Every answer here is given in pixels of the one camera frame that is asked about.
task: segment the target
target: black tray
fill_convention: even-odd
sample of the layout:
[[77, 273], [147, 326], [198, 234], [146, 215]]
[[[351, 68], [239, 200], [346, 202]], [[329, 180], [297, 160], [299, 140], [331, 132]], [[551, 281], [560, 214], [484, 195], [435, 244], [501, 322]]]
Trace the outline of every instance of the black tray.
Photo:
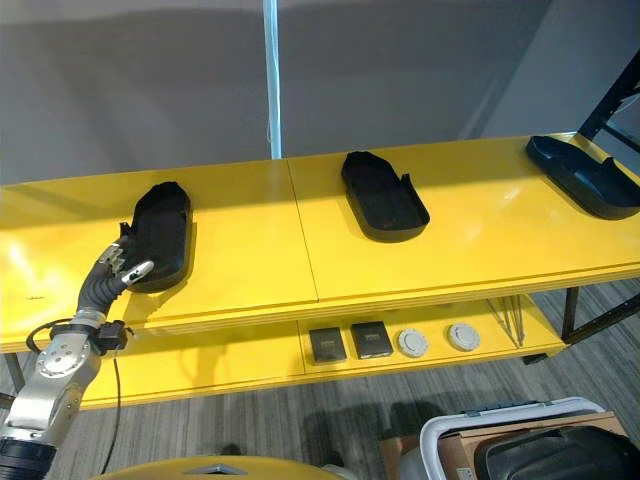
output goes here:
[[640, 452], [628, 438], [566, 426], [487, 440], [474, 453], [478, 480], [635, 480]]
[[620, 220], [640, 211], [640, 187], [613, 158], [599, 163], [578, 147], [551, 137], [531, 137], [529, 157], [588, 212]]
[[176, 182], [155, 185], [136, 203], [131, 226], [120, 224], [125, 263], [129, 269], [144, 260], [153, 270], [129, 290], [160, 292], [180, 282], [187, 274], [191, 241], [191, 202]]
[[380, 242], [401, 242], [420, 234], [429, 213], [408, 174], [398, 178], [386, 160], [351, 152], [342, 166], [347, 198], [364, 234]]

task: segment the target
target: lower shelf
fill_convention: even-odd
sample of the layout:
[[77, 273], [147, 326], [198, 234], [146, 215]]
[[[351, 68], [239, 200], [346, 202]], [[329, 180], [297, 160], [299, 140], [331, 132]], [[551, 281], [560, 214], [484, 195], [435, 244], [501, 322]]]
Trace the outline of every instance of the lower shelf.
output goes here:
[[[482, 362], [500, 358], [547, 353], [565, 347], [544, 314], [528, 296], [520, 296], [525, 330], [518, 348], [502, 321], [506, 305], [499, 300], [403, 309], [370, 316], [289, 321], [212, 330], [204, 334], [164, 335], [131, 340], [118, 355], [122, 403], [133, 405], [175, 400], [196, 395], [316, 382], [352, 376], [410, 369]], [[352, 323], [383, 320], [394, 344], [388, 357], [359, 360], [350, 333]], [[472, 352], [455, 349], [447, 339], [457, 322], [471, 325], [480, 334], [480, 346]], [[341, 363], [313, 362], [309, 330], [339, 327], [347, 351]], [[397, 348], [401, 330], [421, 331], [429, 342], [427, 353], [410, 358]], [[84, 408], [113, 406], [116, 382], [105, 357], [96, 380], [87, 390]]]

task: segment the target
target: yellow object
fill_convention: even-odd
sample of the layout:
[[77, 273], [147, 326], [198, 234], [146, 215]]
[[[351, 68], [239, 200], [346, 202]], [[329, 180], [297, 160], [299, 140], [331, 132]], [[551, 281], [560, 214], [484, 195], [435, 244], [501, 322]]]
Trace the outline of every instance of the yellow object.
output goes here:
[[372, 150], [410, 173], [431, 214], [422, 234], [395, 244], [360, 230], [340, 176], [344, 154], [289, 159], [320, 300], [406, 293], [440, 303], [640, 274], [640, 215], [586, 213], [527, 158], [527, 141]]
[[131, 221], [136, 201], [167, 180], [191, 198], [188, 278], [159, 294], [125, 293], [110, 318], [138, 330], [156, 319], [180, 325], [203, 314], [317, 300], [286, 162], [13, 185], [0, 198], [0, 318], [7, 351], [23, 349], [36, 326], [75, 312], [80, 285], [118, 237], [118, 223]]
[[339, 480], [329, 472], [304, 463], [269, 457], [222, 456], [175, 458], [126, 468], [119, 472], [95, 477], [94, 480], [185, 480], [211, 479], [211, 474], [189, 474], [194, 470], [240, 471], [243, 479], [251, 480]]
[[[269, 386], [317, 382], [376, 373], [457, 365], [513, 356], [547, 353], [565, 347], [544, 314], [528, 297], [521, 297], [525, 340], [517, 348], [501, 323], [503, 306], [494, 301], [409, 308], [375, 317], [335, 317], [319, 320], [229, 327], [201, 334], [163, 335], [130, 341], [118, 353], [122, 403], [139, 404], [176, 400], [194, 395], [232, 392]], [[388, 357], [359, 360], [350, 332], [352, 323], [383, 320], [393, 343]], [[447, 338], [451, 325], [465, 322], [480, 335], [480, 346], [471, 352], [457, 350]], [[339, 327], [347, 361], [317, 365], [313, 361], [309, 330]], [[413, 328], [427, 337], [429, 349], [421, 358], [401, 353], [398, 336]], [[83, 408], [113, 406], [116, 382], [107, 360], [89, 386]]]
[[[640, 215], [584, 212], [527, 158], [527, 141], [373, 150], [411, 174], [431, 214], [421, 235], [397, 244], [362, 234], [340, 177], [345, 154], [2, 187], [0, 348], [24, 350], [33, 328], [71, 316], [118, 222], [152, 185], [175, 180], [192, 200], [192, 264], [176, 287], [126, 293], [110, 312], [140, 335], [121, 353], [125, 403], [557, 352], [562, 342], [528, 300], [518, 349], [484, 299], [638, 276]], [[479, 299], [486, 308], [418, 308]], [[349, 325], [374, 314], [394, 337], [422, 331], [428, 354], [357, 360]], [[454, 320], [480, 332], [477, 350], [451, 350], [444, 329]], [[342, 329], [347, 362], [310, 361], [308, 330], [322, 325]], [[105, 364], [85, 406], [113, 402]]]

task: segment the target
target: black cable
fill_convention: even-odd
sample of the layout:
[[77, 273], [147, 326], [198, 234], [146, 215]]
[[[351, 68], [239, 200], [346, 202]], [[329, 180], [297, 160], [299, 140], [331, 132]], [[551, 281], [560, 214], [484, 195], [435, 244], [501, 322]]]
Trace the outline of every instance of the black cable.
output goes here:
[[116, 385], [118, 387], [118, 404], [116, 406], [116, 421], [113, 427], [113, 437], [111, 438], [111, 446], [109, 446], [109, 453], [107, 453], [107, 459], [104, 461], [104, 466], [102, 467], [102, 471], [100, 475], [103, 475], [107, 471], [107, 467], [109, 466], [109, 461], [111, 461], [111, 454], [113, 453], [113, 448], [116, 446], [116, 439], [118, 438], [118, 428], [120, 427], [120, 410], [121, 410], [121, 390], [120, 390], [120, 371], [118, 370], [118, 361], [116, 358], [113, 358], [113, 368], [116, 371]]
[[42, 330], [45, 330], [47, 328], [51, 328], [54, 325], [57, 325], [58, 323], [69, 322], [70, 320], [71, 320], [70, 318], [61, 318], [60, 320], [54, 320], [53, 322], [45, 323], [43, 325], [40, 325], [39, 327], [36, 327], [35, 330], [33, 330], [33, 332], [31, 332], [27, 336], [27, 339], [25, 340], [25, 343], [27, 344], [27, 347], [29, 347], [29, 350], [31, 350], [36, 355], [40, 355], [42, 350], [40, 350], [38, 348], [38, 346], [36, 345], [36, 342], [35, 342], [33, 337], [35, 337], [38, 334], [38, 332], [40, 332]]

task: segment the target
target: white round object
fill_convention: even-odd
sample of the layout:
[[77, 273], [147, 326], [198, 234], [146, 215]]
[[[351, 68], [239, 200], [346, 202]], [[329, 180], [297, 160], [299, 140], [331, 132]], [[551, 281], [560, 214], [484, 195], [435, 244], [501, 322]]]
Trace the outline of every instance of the white round object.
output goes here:
[[398, 343], [403, 353], [414, 358], [423, 356], [429, 348], [426, 337], [413, 328], [407, 328], [400, 332]]
[[470, 352], [480, 345], [480, 335], [471, 325], [456, 323], [449, 327], [449, 340], [460, 350]]

